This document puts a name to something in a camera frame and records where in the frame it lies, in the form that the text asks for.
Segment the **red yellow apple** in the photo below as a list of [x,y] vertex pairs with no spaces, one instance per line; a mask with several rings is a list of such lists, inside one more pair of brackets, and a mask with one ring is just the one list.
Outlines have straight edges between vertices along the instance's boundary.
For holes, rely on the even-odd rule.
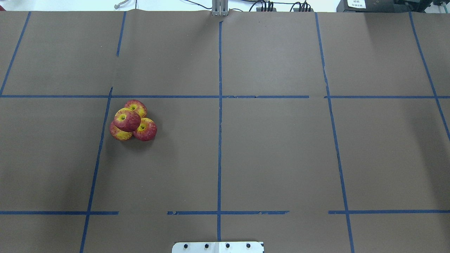
[[129,108],[122,108],[115,113],[112,122],[121,131],[133,132],[140,126],[141,117]]
[[125,132],[117,128],[114,122],[111,122],[109,125],[109,132],[111,136],[119,141],[127,141],[133,137],[132,132]]
[[133,110],[136,112],[141,118],[147,117],[147,107],[139,100],[132,99],[125,103],[125,108]]
[[156,137],[158,128],[156,123],[147,117],[140,119],[140,125],[133,131],[133,136],[140,141],[151,141]]

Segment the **red yellow apple front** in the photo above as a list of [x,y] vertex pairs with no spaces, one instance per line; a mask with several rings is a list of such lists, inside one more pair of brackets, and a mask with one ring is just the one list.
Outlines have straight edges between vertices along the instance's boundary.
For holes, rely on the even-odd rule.
[[158,128],[156,123],[147,117],[140,119],[140,125],[133,131],[133,136],[140,141],[151,141],[156,137]]

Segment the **red yellow apple back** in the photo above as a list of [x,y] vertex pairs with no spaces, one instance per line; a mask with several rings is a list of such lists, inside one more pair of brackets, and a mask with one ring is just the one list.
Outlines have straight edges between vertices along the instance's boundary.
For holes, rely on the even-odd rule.
[[141,118],[147,117],[147,107],[139,100],[132,99],[125,103],[125,108],[133,110],[136,112]]

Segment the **brown paper table mat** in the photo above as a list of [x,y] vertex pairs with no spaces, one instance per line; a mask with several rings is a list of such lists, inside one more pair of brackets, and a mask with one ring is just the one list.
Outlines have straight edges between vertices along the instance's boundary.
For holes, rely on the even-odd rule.
[[215,241],[448,253],[449,15],[1,12],[1,252]]

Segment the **black orange adapter near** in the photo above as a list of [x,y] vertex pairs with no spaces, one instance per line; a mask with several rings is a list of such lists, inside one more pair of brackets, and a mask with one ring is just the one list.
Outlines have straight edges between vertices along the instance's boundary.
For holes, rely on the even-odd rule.
[[296,2],[292,4],[290,12],[313,12],[313,8],[311,5],[307,2],[307,0],[304,0],[303,2]]

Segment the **black box on table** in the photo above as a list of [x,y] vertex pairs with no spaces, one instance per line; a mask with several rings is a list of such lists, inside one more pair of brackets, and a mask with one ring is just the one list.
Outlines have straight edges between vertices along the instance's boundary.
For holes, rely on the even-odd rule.
[[336,12],[424,12],[432,2],[432,0],[341,0],[336,7]]

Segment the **aluminium frame post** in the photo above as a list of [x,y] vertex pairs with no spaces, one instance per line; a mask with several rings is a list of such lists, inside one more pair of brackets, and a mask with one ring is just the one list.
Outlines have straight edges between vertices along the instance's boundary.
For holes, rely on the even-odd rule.
[[212,0],[212,16],[228,16],[229,14],[228,0]]

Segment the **white pedestal column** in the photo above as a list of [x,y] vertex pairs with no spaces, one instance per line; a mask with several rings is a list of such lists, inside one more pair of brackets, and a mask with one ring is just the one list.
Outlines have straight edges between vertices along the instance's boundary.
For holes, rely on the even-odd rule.
[[264,253],[264,243],[257,241],[178,242],[172,253]]

